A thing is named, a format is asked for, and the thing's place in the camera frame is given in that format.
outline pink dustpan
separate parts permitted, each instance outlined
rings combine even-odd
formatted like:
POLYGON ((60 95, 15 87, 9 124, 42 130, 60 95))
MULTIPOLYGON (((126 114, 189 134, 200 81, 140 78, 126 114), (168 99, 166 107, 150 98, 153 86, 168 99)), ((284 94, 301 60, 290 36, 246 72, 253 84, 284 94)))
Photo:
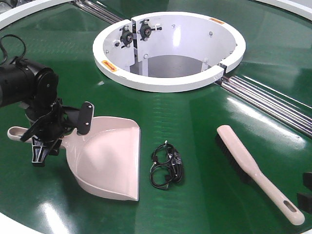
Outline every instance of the pink dustpan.
MULTIPOLYGON (((11 127, 20 140, 27 129, 11 127)), ((90 132, 75 129, 62 139, 69 168, 87 192, 109 199, 138 201, 140 128, 131 119, 94 117, 90 132)))

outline metal rail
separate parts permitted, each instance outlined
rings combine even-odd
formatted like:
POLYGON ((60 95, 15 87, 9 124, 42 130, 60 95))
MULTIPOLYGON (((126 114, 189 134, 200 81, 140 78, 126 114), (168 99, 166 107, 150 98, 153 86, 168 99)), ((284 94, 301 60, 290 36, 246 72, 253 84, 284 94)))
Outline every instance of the metal rail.
POLYGON ((312 118, 294 109, 290 103, 239 77, 223 77, 217 84, 312 138, 312 118))
POLYGON ((81 8, 82 10, 89 12, 90 14, 110 23, 114 24, 119 21, 122 21, 123 18, 109 12, 108 10, 94 4, 91 1, 88 0, 75 0, 74 4, 81 8))

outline green surface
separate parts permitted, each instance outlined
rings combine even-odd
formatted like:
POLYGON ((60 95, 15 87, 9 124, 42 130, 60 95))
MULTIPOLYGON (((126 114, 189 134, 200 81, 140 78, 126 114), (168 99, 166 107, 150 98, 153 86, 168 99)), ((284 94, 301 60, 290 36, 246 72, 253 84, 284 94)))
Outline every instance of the green surface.
MULTIPOLYGON (((308 107, 312 26, 307 20, 247 0, 106 0, 105 4, 127 18, 189 11, 226 21, 247 42, 243 62, 232 74, 305 103, 294 101, 312 115, 308 107)), ((87 100, 95 105, 96 116, 131 118, 139 124, 140 201, 113 201, 85 192, 68 168, 64 150, 49 156, 45 168, 34 168, 31 146, 6 136, 11 126, 28 126, 23 110, 14 104, 0 109, 2 213, 47 234, 296 234, 312 228, 309 214, 304 213, 303 225, 293 226, 256 184, 241 183, 214 137, 219 125, 231 125, 264 174, 294 204, 297 192, 310 192, 302 185, 302 173, 311 170, 311 139, 215 84, 158 94, 115 83, 97 69, 91 49, 96 35, 108 25, 63 4, 19 20, 0 35, 19 35, 27 44, 27 58, 59 74, 58 95, 66 105, 79 107, 87 100), (183 183, 168 191, 149 182, 150 154, 164 140, 177 147, 185 169, 183 183), (56 216, 49 216, 51 211, 56 216)), ((10 53, 20 50, 12 46, 10 53)))

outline black bristles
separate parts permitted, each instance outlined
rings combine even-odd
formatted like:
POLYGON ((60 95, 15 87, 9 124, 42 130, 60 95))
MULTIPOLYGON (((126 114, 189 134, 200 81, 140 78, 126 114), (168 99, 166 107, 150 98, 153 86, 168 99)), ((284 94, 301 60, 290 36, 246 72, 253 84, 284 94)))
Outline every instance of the black bristles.
POLYGON ((224 142, 223 142, 223 140, 219 134, 217 134, 215 136, 215 141, 218 144, 218 146, 220 147, 223 154, 228 158, 230 165, 234 168, 234 170, 238 174, 240 180, 243 183, 251 182, 253 179, 239 166, 239 164, 237 163, 237 161, 235 160, 235 158, 233 157, 233 155, 229 151, 228 147, 224 144, 224 142))

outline black cable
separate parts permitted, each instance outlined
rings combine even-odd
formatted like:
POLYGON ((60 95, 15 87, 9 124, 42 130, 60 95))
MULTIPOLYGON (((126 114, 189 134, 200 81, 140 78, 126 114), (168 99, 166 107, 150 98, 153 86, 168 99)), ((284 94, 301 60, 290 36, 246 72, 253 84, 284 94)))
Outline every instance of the black cable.
POLYGON ((151 155, 153 165, 150 169, 150 181, 151 184, 158 189, 167 190, 169 188, 169 183, 179 183, 183 177, 183 164, 180 157, 180 153, 176 148, 165 141, 164 144, 159 145, 151 155), (166 152, 166 162, 159 162, 157 153, 165 150, 166 152), (165 182, 158 184, 154 180, 154 174, 159 169, 167 169, 168 175, 165 175, 165 182))
POLYGON ((21 59, 24 57, 24 55, 26 54, 26 45, 25 45, 25 42, 24 42, 21 38, 19 38, 18 36, 14 35, 14 34, 7 34, 7 35, 4 35, 4 36, 2 36, 2 37, 0 38, 0 49, 1 49, 1 51, 3 52, 3 59, 2 59, 2 62, 0 63, 0 65, 4 64, 4 63, 7 61, 7 59, 8 59, 8 53, 6 52, 4 46, 2 45, 2 39, 3 39, 3 38, 6 38, 6 37, 17 38, 18 40, 20 40, 20 41, 23 43, 24 51, 23 51, 23 53, 22 53, 20 56, 18 56, 18 57, 16 58, 16 64, 19 64, 20 60, 21 60, 21 59))

